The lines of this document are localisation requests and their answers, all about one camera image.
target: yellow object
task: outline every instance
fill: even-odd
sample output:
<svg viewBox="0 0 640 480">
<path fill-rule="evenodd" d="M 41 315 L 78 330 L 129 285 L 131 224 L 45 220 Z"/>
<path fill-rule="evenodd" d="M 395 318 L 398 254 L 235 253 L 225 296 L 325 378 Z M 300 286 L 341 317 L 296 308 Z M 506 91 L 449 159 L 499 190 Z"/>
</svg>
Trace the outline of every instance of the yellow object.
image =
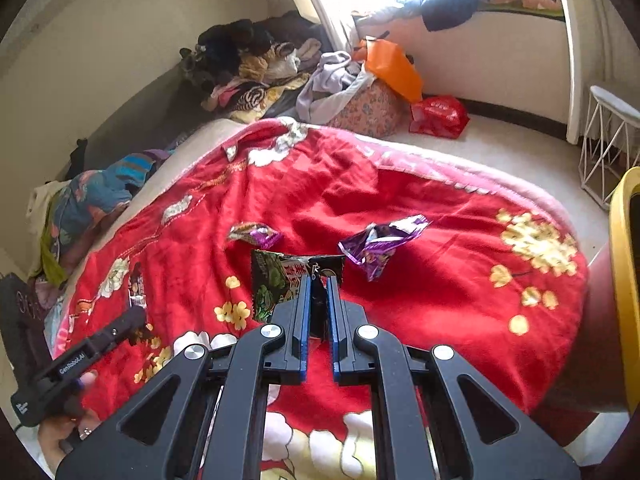
<svg viewBox="0 0 640 480">
<path fill-rule="evenodd" d="M 631 223 L 630 204 L 633 195 L 636 195 L 635 200 L 640 200 L 640 168 L 631 168 L 622 177 L 613 193 L 609 215 L 611 264 L 620 324 L 626 402 L 630 413 L 640 402 L 640 306 L 632 244 L 632 230 L 638 236 L 640 222 L 634 218 L 635 225 Z"/>
</svg>

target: flower pattern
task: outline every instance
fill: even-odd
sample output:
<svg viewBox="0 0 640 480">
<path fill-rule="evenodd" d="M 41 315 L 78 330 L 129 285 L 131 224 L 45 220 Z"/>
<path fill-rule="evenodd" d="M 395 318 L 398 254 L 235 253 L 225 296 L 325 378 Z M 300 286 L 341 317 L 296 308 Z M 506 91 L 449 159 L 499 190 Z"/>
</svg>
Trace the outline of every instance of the flower pattern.
<svg viewBox="0 0 640 480">
<path fill-rule="evenodd" d="M 146 325 L 149 330 L 153 330 L 153 325 Z M 158 352 L 158 348 L 162 346 L 162 340 L 158 336 L 151 339 L 139 339 L 138 344 L 146 345 L 152 352 L 149 352 L 145 358 L 145 364 L 140 370 L 133 375 L 133 383 L 146 383 L 155 374 L 157 374 L 172 358 L 172 348 L 165 346 Z"/>
<path fill-rule="evenodd" d="M 246 328 L 246 318 L 251 315 L 251 311 L 246 307 L 244 301 L 238 301 L 231 313 L 231 323 L 234 324 L 236 330 L 244 330 Z"/>
<path fill-rule="evenodd" d="M 154 364 L 154 366 L 153 366 L 154 375 L 157 374 L 160 370 L 162 370 L 162 367 L 164 367 L 164 365 L 167 364 L 171 360 L 171 357 L 173 357 L 173 353 L 172 353 L 171 347 L 170 346 L 165 346 L 160 351 L 159 355 L 157 355 L 156 357 L 152 358 L 152 362 Z"/>
<path fill-rule="evenodd" d="M 186 332 L 174 341 L 174 356 L 184 352 L 187 346 L 199 344 L 209 350 L 217 350 L 225 346 L 236 344 L 238 338 L 233 334 L 217 334 L 213 339 L 209 340 L 207 332 Z"/>
<path fill-rule="evenodd" d="M 164 225 L 174 216 L 182 213 L 183 211 L 186 211 L 192 199 L 193 199 L 193 196 L 185 195 L 182 197 L 182 199 L 179 202 L 176 202 L 175 204 L 171 204 L 162 213 L 162 219 L 160 223 Z"/>
<path fill-rule="evenodd" d="M 406 102 L 389 86 L 376 80 L 361 90 L 326 125 L 380 139 L 388 136 L 406 114 Z"/>
<path fill-rule="evenodd" d="M 572 260 L 578 252 L 576 242 L 570 234 L 561 239 L 558 230 L 548 222 L 535 221 L 534 213 L 526 212 L 512 216 L 506 209 L 501 208 L 495 219 L 506 228 L 500 235 L 502 241 L 511 247 L 511 251 L 530 262 L 533 269 L 543 274 L 553 271 L 557 278 L 563 274 L 573 276 L 578 266 Z M 495 288 L 508 285 L 516 276 L 525 276 L 533 270 L 512 274 L 504 265 L 498 264 L 491 268 L 489 280 Z M 555 310 L 559 305 L 558 297 L 552 290 L 541 292 L 535 286 L 526 286 L 520 293 L 520 304 L 526 307 L 542 305 L 548 310 Z M 509 320 L 511 333 L 521 336 L 529 332 L 529 320 L 524 314 L 516 314 Z"/>
<path fill-rule="evenodd" d="M 511 218 L 511 215 L 506 209 L 500 209 L 500 211 L 498 211 L 498 214 L 495 216 L 495 219 L 501 224 L 508 224 L 509 222 L 511 222 Z"/>
<path fill-rule="evenodd" d="M 376 478 L 371 411 L 343 417 L 348 434 L 344 442 L 330 431 L 308 435 L 287 424 L 281 413 L 267 412 L 262 460 L 284 462 L 285 468 L 262 471 L 261 480 Z"/>
<path fill-rule="evenodd" d="M 536 306 L 540 302 L 540 291 L 534 286 L 528 286 L 522 291 L 522 306 Z"/>
<path fill-rule="evenodd" d="M 556 295 L 552 290 L 546 290 L 542 294 L 542 304 L 549 310 L 553 310 L 558 306 L 558 298 L 556 298 Z"/>
<path fill-rule="evenodd" d="M 522 314 L 517 314 L 509 320 L 509 330 L 515 335 L 525 335 L 529 331 L 529 321 Z"/>
<path fill-rule="evenodd" d="M 226 288 L 238 288 L 240 286 L 240 280 L 238 280 L 235 276 L 229 276 L 225 280 Z"/>
<path fill-rule="evenodd" d="M 280 117 L 279 120 L 287 127 L 287 133 L 277 137 L 271 148 L 256 148 L 249 151 L 247 156 L 249 164 L 262 168 L 272 162 L 280 162 L 289 155 L 290 150 L 297 143 L 306 139 L 309 129 L 308 124 L 299 123 L 291 117 Z"/>
<path fill-rule="evenodd" d="M 565 235 L 561 240 L 555 227 L 548 222 L 536 222 L 531 213 L 514 216 L 501 237 L 513 253 L 543 274 L 552 270 L 556 276 L 564 273 L 573 276 L 577 272 L 577 264 L 571 260 L 578 252 L 574 238 Z"/>
<path fill-rule="evenodd" d="M 244 301 L 233 303 L 231 291 L 240 287 L 240 280 L 236 276 L 229 276 L 225 280 L 225 286 L 229 291 L 229 301 L 225 301 L 222 306 L 213 309 L 216 319 L 222 323 L 231 323 L 236 330 L 244 330 L 246 328 L 246 320 L 251 316 L 251 310 L 246 306 Z"/>
<path fill-rule="evenodd" d="M 114 261 L 109 273 L 100 284 L 98 295 L 103 298 L 110 298 L 114 291 L 122 286 L 124 277 L 129 272 L 129 258 L 118 258 Z"/>
<path fill-rule="evenodd" d="M 216 313 L 216 317 L 220 323 L 227 322 L 231 323 L 233 321 L 232 317 L 233 306 L 230 301 L 227 301 L 222 304 L 222 306 L 217 306 L 213 309 L 213 312 Z"/>
<path fill-rule="evenodd" d="M 489 276 L 489 279 L 495 288 L 499 288 L 507 285 L 513 278 L 507 267 L 504 265 L 496 265 L 491 268 L 491 276 Z"/>
</svg>

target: orange bag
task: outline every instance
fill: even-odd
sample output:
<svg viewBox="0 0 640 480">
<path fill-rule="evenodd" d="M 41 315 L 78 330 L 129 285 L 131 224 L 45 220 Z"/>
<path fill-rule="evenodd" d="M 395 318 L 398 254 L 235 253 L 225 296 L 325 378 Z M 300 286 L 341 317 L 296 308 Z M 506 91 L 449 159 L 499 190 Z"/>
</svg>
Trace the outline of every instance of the orange bag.
<svg viewBox="0 0 640 480">
<path fill-rule="evenodd" d="M 387 40 L 362 40 L 351 59 L 364 67 L 410 103 L 422 101 L 422 79 L 399 45 Z"/>
</svg>

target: bed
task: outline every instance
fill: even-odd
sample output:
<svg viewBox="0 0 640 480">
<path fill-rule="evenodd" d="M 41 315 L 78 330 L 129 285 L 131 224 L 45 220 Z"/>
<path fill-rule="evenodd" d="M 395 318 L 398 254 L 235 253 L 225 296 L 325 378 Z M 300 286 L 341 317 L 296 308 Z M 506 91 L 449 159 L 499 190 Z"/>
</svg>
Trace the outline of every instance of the bed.
<svg viewBox="0 0 640 480">
<path fill-rule="evenodd" d="M 586 287 L 562 205 L 468 160 L 291 118 L 219 120 L 179 146 L 69 281 L 52 352 L 118 316 L 128 276 L 142 275 L 154 338 L 100 362 L 83 402 L 104 419 L 189 344 L 232 344 L 259 325 L 252 248 L 226 240 L 233 224 L 282 232 L 275 251 L 332 254 L 370 222 L 416 213 L 431 224 L 379 280 L 346 264 L 343 298 L 406 344 L 453 346 L 530 413 L 567 358 Z M 329 360 L 314 340 L 307 382 L 270 388 L 262 478 L 375 478 L 368 393 L 338 390 Z"/>
</svg>

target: yellow flower print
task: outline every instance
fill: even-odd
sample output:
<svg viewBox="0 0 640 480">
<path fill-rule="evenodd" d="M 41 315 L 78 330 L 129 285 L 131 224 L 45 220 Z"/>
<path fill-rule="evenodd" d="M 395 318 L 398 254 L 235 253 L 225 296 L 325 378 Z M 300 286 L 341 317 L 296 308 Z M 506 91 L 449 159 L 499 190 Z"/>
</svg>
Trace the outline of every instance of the yellow flower print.
<svg viewBox="0 0 640 480">
<path fill-rule="evenodd" d="M 155 374 L 156 372 L 154 371 L 154 368 L 152 366 L 147 367 L 145 370 L 145 383 L 148 383 L 149 379 Z"/>
<path fill-rule="evenodd" d="M 289 471 L 274 467 L 260 472 L 260 480 L 296 480 Z"/>
<path fill-rule="evenodd" d="M 213 309 L 213 312 L 216 313 L 216 317 L 218 318 L 218 321 L 220 323 L 225 321 L 227 323 L 231 323 L 233 319 L 232 311 L 233 311 L 233 307 L 230 301 L 227 301 L 222 306 L 217 306 L 216 308 Z"/>
<path fill-rule="evenodd" d="M 509 330 L 515 335 L 525 335 L 529 331 L 529 321 L 522 314 L 509 320 Z"/>
<path fill-rule="evenodd" d="M 536 306 L 540 302 L 540 291 L 534 286 L 528 286 L 522 291 L 520 301 L 522 306 Z"/>
<path fill-rule="evenodd" d="M 500 209 L 498 214 L 495 216 L 495 219 L 501 224 L 508 224 L 511 222 L 511 215 L 506 209 Z"/>
<path fill-rule="evenodd" d="M 574 238 L 567 234 L 561 239 L 553 225 L 536 222 L 530 213 L 511 219 L 501 238 L 514 254 L 531 262 L 543 274 L 552 270 L 556 276 L 564 273 L 573 276 L 577 272 L 577 264 L 571 260 L 578 252 Z"/>
<path fill-rule="evenodd" d="M 489 276 L 489 279 L 495 288 L 499 288 L 507 285 L 513 278 L 507 267 L 504 265 L 496 265 L 491 268 L 491 276 Z"/>
<path fill-rule="evenodd" d="M 235 276 L 229 276 L 225 281 L 225 285 L 227 288 L 238 288 L 240 286 L 240 280 Z"/>
<path fill-rule="evenodd" d="M 251 311 L 246 307 L 244 301 L 238 301 L 234 305 L 233 312 L 231 313 L 232 320 L 236 330 L 244 330 L 246 328 L 246 318 L 251 315 Z"/>
<path fill-rule="evenodd" d="M 171 357 L 173 357 L 171 347 L 170 346 L 165 346 L 160 351 L 160 355 L 158 355 L 158 356 L 153 358 L 153 362 L 154 362 L 154 370 L 153 370 L 153 372 L 154 372 L 154 375 L 157 374 L 160 370 L 162 370 L 162 367 L 171 360 Z"/>
<path fill-rule="evenodd" d="M 558 306 L 558 298 L 556 298 L 556 295 L 552 290 L 546 290 L 542 294 L 542 304 L 549 310 L 553 310 L 556 308 L 556 306 Z"/>
</svg>

